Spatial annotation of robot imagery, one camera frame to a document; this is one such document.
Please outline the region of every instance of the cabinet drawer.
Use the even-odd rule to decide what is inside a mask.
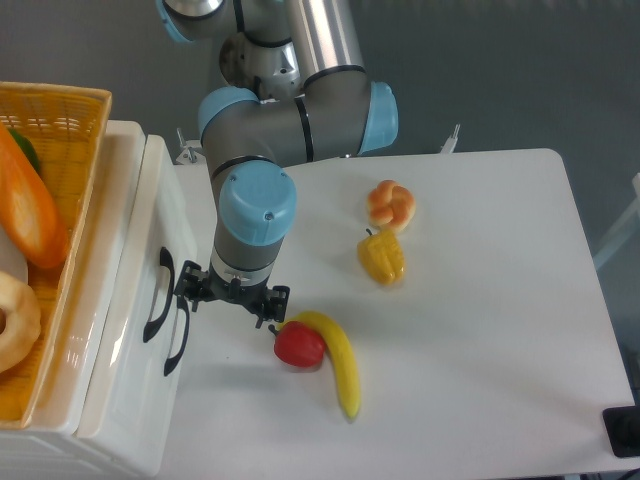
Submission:
[[[170,270],[196,256],[185,202],[165,143],[149,136],[113,299],[76,436],[145,475],[157,473],[167,437],[188,309]],[[165,318],[153,338],[145,326]]]

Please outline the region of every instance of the yellow banana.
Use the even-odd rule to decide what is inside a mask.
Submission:
[[[292,321],[305,324],[317,332],[327,344],[336,376],[340,406],[347,417],[354,419],[360,409],[360,380],[356,357],[347,334],[335,320],[320,312],[302,312],[286,320],[280,328]]]

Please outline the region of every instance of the drawer handle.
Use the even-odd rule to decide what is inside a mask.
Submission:
[[[169,250],[167,250],[165,247],[162,247],[160,249],[160,266],[169,269],[169,289],[167,291],[167,298],[164,302],[164,309],[162,310],[160,316],[155,320],[147,322],[144,326],[144,332],[142,334],[142,341],[144,343],[147,343],[149,340],[156,336],[156,334],[160,330],[160,327],[162,327],[164,321],[167,319],[167,316],[169,315],[169,309],[171,308],[171,299],[173,298],[176,273],[173,268],[173,257],[171,256]]]
[[[167,360],[164,362],[164,376],[167,377],[171,374],[171,372],[173,372],[176,367],[178,366],[178,363],[180,363],[180,359],[182,358],[182,355],[184,354],[184,349],[187,346],[187,337],[189,336],[189,305],[187,304],[187,301],[185,300],[184,297],[176,297],[177,298],[177,307],[178,310],[182,310],[185,314],[185,321],[184,321],[184,334],[182,335],[182,345],[180,345],[180,350],[178,351],[178,353],[176,353],[173,357],[169,357],[167,358]]]

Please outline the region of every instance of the orange basket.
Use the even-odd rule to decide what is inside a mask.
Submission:
[[[93,190],[100,143],[111,111],[105,90],[0,82],[0,122],[33,144],[41,177],[71,232],[60,267],[29,264],[29,285],[42,309],[42,332],[29,355],[0,373],[0,429],[29,425],[49,370]]]

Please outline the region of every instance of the carrot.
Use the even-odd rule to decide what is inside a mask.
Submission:
[[[22,254],[40,268],[62,263],[69,233],[53,197],[0,122],[0,224]]]

